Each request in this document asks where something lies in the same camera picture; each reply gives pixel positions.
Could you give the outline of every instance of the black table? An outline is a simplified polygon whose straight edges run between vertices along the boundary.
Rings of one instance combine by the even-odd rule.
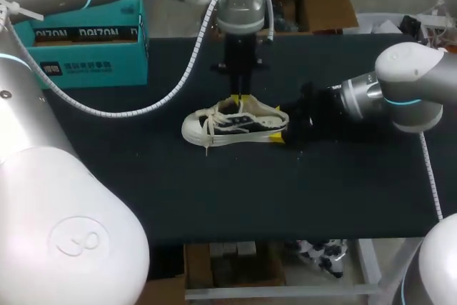
[[[271,66],[255,75],[253,94],[275,105],[297,99],[305,81],[329,86],[373,70],[402,35],[287,36],[262,47]],[[152,104],[176,84],[193,39],[151,40],[148,86],[78,89],[69,94],[106,111]],[[135,119],[99,119],[46,93],[82,161],[138,216],[151,243],[228,240],[360,239],[423,236],[437,222],[417,135],[390,126],[368,143],[321,141],[303,149],[188,144],[181,124],[191,112],[229,95],[225,76],[209,71],[222,45],[204,42],[181,93]],[[453,178],[456,115],[427,134],[445,215],[457,211]]]

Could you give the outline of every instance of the robot logo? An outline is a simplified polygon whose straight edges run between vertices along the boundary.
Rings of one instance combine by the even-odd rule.
[[[52,230],[49,250],[66,269],[93,271],[109,255],[108,231],[89,217],[70,217]]]
[[[90,232],[88,233],[83,239],[71,239],[73,243],[75,243],[75,249],[67,249],[67,248],[61,248],[59,244],[56,244],[56,248],[60,250],[63,254],[72,256],[72,257],[77,257],[80,256],[84,253],[84,250],[94,250],[97,249],[97,247],[100,244],[100,238],[99,235],[97,235],[96,232]]]

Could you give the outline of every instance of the canvas sneaker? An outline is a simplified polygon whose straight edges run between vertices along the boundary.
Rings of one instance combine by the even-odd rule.
[[[270,142],[270,135],[283,131],[287,124],[288,114],[244,96],[239,104],[228,98],[190,114],[181,132],[188,142],[208,149],[239,142]]]

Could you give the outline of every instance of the shoelace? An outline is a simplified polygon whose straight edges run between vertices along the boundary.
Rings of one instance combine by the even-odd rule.
[[[225,118],[225,116],[217,110],[217,106],[211,107],[210,109],[198,110],[195,115],[197,117],[205,116],[205,122],[201,127],[203,135],[203,144],[206,149],[206,155],[208,156],[208,148],[214,144],[214,127],[217,124],[225,124],[230,121]]]

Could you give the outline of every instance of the teal cardboard box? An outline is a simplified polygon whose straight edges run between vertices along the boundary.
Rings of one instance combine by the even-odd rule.
[[[20,23],[15,29],[62,89],[130,86],[148,82],[145,21],[143,0],[120,0]]]

